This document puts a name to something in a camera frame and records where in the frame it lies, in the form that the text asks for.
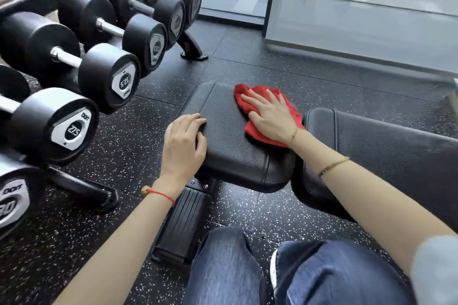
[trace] left hand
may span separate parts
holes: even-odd
[[[165,130],[159,178],[184,188],[197,173],[207,154],[207,139],[199,131],[205,122],[207,119],[196,113],[180,116],[169,124]]]

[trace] speckled floor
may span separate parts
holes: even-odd
[[[315,106],[336,108],[458,137],[444,100],[456,89],[451,80],[267,47],[255,30],[197,22],[191,33],[210,54],[209,61],[186,62],[177,47],[167,52],[160,68],[142,80],[137,96],[102,118],[93,144],[67,167],[74,175],[117,187],[120,206],[96,215],[73,207],[64,193],[49,188],[46,202],[21,227],[20,237],[1,243],[1,304],[49,304],[55,299],[140,202],[139,184],[157,176],[156,151],[164,129],[199,81],[279,86],[303,112]],[[208,219],[207,230],[243,227],[265,273],[272,251],[289,239],[349,238],[383,254],[361,227],[305,207],[289,186],[260,194],[222,183]],[[126,304],[179,304],[186,280],[186,273],[148,259]]]

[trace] jeans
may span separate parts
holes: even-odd
[[[288,241],[276,259],[278,305],[414,305],[409,286],[380,256],[348,240]],[[264,305],[267,282],[239,227],[203,240],[182,305]]]

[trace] gray sleeve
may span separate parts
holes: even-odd
[[[418,305],[457,305],[458,237],[436,236],[422,243],[410,278]]]

